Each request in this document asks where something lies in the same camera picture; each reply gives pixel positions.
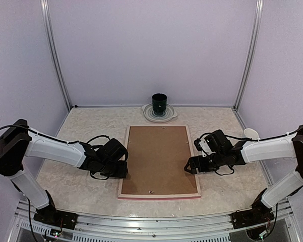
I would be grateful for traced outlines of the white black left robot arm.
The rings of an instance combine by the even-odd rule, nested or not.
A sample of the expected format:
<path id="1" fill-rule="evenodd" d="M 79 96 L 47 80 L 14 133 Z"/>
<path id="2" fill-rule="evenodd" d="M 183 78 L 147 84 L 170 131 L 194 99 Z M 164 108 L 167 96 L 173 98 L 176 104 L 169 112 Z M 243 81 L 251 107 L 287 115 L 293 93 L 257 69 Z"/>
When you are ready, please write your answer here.
<path id="1" fill-rule="evenodd" d="M 54 208 L 49 192 L 24 170 L 24 157 L 61 162 L 88 171 L 91 177 L 99 173 L 106 179 L 125 178 L 128 174 L 129 153 L 117 139 L 109 139 L 104 145 L 64 141 L 30 128 L 24 119 L 0 130 L 5 130 L 0 136 L 0 174 L 10 179 L 49 224 L 60 220 L 60 212 Z"/>

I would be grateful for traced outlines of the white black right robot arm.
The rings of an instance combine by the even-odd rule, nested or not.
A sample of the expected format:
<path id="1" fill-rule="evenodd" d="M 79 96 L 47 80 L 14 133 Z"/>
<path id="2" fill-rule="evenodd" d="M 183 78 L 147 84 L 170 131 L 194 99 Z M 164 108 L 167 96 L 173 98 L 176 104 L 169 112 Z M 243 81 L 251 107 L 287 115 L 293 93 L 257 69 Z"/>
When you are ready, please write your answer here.
<path id="1" fill-rule="evenodd" d="M 258 224 L 264 219 L 268 210 L 287 196 L 303 187 L 303 125 L 297 130 L 265 139 L 238 138 L 233 145 L 222 130 L 205 133 L 196 139 L 194 144 L 198 151 L 202 150 L 201 140 L 209 147 L 211 153 L 190 157 L 184 170 L 190 174 L 198 172 L 216 172 L 222 166 L 233 168 L 261 160 L 278 158 L 294 158 L 296 169 L 290 172 L 273 186 L 262 191 L 252 203 L 248 212 L 248 220 Z"/>

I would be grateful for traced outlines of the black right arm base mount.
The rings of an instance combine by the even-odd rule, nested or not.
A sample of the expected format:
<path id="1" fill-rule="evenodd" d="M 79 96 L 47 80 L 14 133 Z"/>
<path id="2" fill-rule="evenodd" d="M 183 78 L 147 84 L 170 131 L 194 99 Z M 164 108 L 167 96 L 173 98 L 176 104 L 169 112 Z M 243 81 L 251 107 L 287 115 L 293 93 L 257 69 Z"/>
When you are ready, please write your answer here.
<path id="1" fill-rule="evenodd" d="M 254 226 L 275 219 L 275 216 L 272 211 L 262 212 L 260 210 L 253 209 L 236 211 L 230 216 L 234 229 Z"/>

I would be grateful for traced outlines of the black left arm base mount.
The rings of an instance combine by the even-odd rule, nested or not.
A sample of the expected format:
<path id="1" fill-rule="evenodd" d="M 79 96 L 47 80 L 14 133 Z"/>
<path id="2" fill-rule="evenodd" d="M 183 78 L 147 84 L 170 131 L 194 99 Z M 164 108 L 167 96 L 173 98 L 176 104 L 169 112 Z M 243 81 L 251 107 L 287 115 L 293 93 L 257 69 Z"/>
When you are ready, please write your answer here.
<path id="1" fill-rule="evenodd" d="M 40 211 L 37 210 L 34 220 L 47 225 L 74 230 L 78 219 L 78 214 L 56 210 L 56 211 Z"/>

